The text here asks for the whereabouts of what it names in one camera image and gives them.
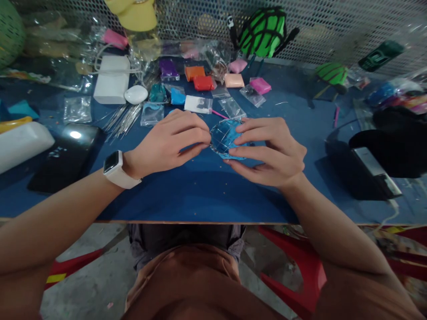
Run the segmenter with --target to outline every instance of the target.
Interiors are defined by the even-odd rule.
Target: person's lap
[[[128,224],[134,268],[138,272],[160,253],[185,244],[210,244],[239,262],[245,228],[240,224]]]

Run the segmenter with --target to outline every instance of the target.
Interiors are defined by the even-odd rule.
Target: smartwatch
[[[131,189],[141,183],[141,179],[134,179],[123,170],[123,152],[117,150],[104,161],[104,176],[123,189]]]

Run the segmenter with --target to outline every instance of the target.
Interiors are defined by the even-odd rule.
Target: hand
[[[303,159],[307,149],[291,135],[283,118],[243,118],[244,124],[236,131],[243,133],[234,143],[264,141],[266,146],[230,149],[230,155],[251,158],[264,164],[249,168],[237,160],[224,160],[234,171],[249,181],[277,188],[287,187],[304,170]]]
[[[141,179],[182,166],[209,144],[207,124],[195,113],[175,109],[156,124],[134,150],[125,153],[123,169],[134,179]]]

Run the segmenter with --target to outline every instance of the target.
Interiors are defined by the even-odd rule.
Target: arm
[[[124,154],[124,170],[135,179],[170,170],[197,156],[209,143],[206,123],[196,114],[176,110]],[[54,259],[123,191],[100,169],[0,228],[0,307],[8,297],[25,301],[25,292],[36,291],[31,300],[39,308]]]
[[[285,121],[282,118],[244,121],[237,128],[243,134],[235,144],[265,140],[266,146],[238,147],[231,149],[230,154],[264,164],[248,168],[235,160],[226,163],[252,182],[279,189],[325,262],[328,277],[340,269],[349,269],[373,278],[409,299],[376,245],[305,177],[302,160],[306,148],[291,136]]]

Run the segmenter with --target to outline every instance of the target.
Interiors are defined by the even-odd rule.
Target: white bottle
[[[38,122],[0,134],[0,174],[49,149],[54,143],[49,130]]]

